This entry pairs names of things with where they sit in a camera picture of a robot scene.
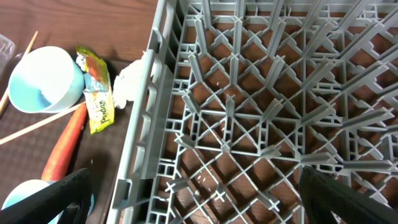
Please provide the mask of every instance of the wooden chopstick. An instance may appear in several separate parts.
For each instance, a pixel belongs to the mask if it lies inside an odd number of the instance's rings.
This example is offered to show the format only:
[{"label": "wooden chopstick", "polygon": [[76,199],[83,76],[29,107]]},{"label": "wooden chopstick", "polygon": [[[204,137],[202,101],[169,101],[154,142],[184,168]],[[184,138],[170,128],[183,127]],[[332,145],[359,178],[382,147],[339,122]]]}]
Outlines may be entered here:
[{"label": "wooden chopstick", "polygon": [[[21,60],[25,57],[25,55],[27,55],[27,54],[30,52],[30,50],[32,50],[33,44],[34,44],[34,42],[36,41],[36,37],[37,37],[37,34],[38,34],[38,33],[39,33],[39,32],[36,31],[35,34],[33,35],[32,40],[30,40],[30,43],[29,43],[29,45],[27,46],[27,48],[26,48],[26,50],[25,50],[25,53],[23,54]],[[4,110],[4,108],[5,108],[6,105],[7,105],[9,94],[10,94],[10,89],[9,89],[9,87],[7,86],[6,91],[4,92],[4,94],[3,94],[3,96],[2,96],[2,98],[1,98],[1,100],[0,100],[0,114],[2,113],[2,111]]]},{"label": "wooden chopstick", "polygon": [[58,119],[58,118],[60,118],[60,117],[62,117],[62,116],[65,116],[66,114],[68,114],[68,113],[70,113],[70,112],[72,112],[72,111],[75,111],[75,110],[76,110],[80,105],[82,105],[83,103],[79,103],[79,104],[76,105],[76,106],[73,106],[73,107],[71,107],[71,108],[69,108],[69,109],[67,109],[67,110],[64,110],[64,111],[62,111],[62,112],[59,112],[59,113],[57,113],[57,114],[55,114],[55,115],[53,115],[53,116],[51,116],[51,117],[49,117],[49,118],[46,118],[46,119],[44,119],[44,120],[42,120],[42,121],[39,121],[39,122],[37,122],[37,123],[35,123],[35,124],[32,124],[32,125],[30,125],[30,126],[27,127],[27,128],[24,128],[24,129],[22,129],[22,130],[20,130],[20,131],[17,131],[17,132],[14,133],[14,134],[10,134],[10,135],[8,135],[8,136],[5,137],[5,138],[0,139],[0,145],[6,143],[6,142],[8,142],[8,141],[11,141],[11,140],[13,140],[13,139],[15,139],[15,138],[18,138],[19,136],[21,136],[21,135],[23,135],[23,134],[26,134],[26,133],[28,133],[28,132],[31,132],[31,131],[33,131],[33,130],[35,130],[35,129],[37,129],[37,128],[39,128],[39,127],[45,125],[45,124],[48,124],[48,123],[50,123],[50,122],[52,122],[52,121],[55,121],[56,119]]}]

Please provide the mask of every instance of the yellow package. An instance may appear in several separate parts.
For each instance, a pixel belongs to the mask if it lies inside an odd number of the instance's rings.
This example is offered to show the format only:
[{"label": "yellow package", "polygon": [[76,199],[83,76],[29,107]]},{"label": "yellow package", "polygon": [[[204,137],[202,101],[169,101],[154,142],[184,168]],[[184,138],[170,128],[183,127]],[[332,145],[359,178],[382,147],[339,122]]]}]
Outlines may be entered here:
[{"label": "yellow package", "polygon": [[86,72],[83,76],[86,88],[90,133],[98,133],[114,122],[114,105],[108,68],[104,60],[98,58],[85,47],[77,46],[76,63]]},{"label": "yellow package", "polygon": [[111,92],[86,92],[88,116],[90,117],[90,133],[98,133],[113,124],[114,106]]}]

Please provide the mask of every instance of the light blue cup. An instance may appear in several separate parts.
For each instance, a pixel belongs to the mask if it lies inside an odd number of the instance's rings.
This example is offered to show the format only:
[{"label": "light blue cup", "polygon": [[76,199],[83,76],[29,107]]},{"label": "light blue cup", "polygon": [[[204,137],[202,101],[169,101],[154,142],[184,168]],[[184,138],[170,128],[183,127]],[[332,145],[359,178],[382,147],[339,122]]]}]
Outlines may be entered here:
[{"label": "light blue cup", "polygon": [[[43,190],[44,188],[48,187],[50,184],[54,182],[47,182],[44,180],[28,180],[20,185],[18,185],[12,192],[7,196],[6,200],[4,201],[4,204],[1,207],[1,210],[4,210],[7,207],[10,207],[11,205],[14,205],[17,202],[20,202],[21,200],[24,200],[25,198],[31,196],[32,194]],[[94,196],[91,195],[91,205],[90,209],[88,210],[88,215],[92,213],[94,209]],[[58,223],[60,217],[62,215],[62,212],[59,213],[49,224],[56,224]]]},{"label": "light blue cup", "polygon": [[83,88],[83,72],[68,52],[49,46],[18,63],[9,80],[9,98],[25,113],[58,113],[73,106]]}]

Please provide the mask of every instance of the black object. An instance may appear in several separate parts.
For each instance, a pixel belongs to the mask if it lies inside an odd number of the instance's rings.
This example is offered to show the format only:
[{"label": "black object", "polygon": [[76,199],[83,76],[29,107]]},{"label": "black object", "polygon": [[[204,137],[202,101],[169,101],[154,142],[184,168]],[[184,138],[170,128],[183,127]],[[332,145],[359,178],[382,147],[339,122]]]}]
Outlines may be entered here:
[{"label": "black object", "polygon": [[349,188],[312,167],[304,167],[298,191],[310,223],[398,223],[391,208]]},{"label": "black object", "polygon": [[48,223],[63,211],[58,223],[84,224],[91,205],[88,169],[80,169],[0,212],[0,222]]}]

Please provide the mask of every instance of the clear plastic container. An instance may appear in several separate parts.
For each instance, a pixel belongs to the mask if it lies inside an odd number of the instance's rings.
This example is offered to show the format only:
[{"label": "clear plastic container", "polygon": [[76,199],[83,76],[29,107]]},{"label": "clear plastic container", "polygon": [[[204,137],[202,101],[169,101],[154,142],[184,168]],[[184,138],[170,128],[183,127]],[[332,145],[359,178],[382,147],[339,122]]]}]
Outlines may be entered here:
[{"label": "clear plastic container", "polygon": [[15,44],[7,37],[0,34],[0,79],[2,78],[2,71],[10,61],[15,51]]}]

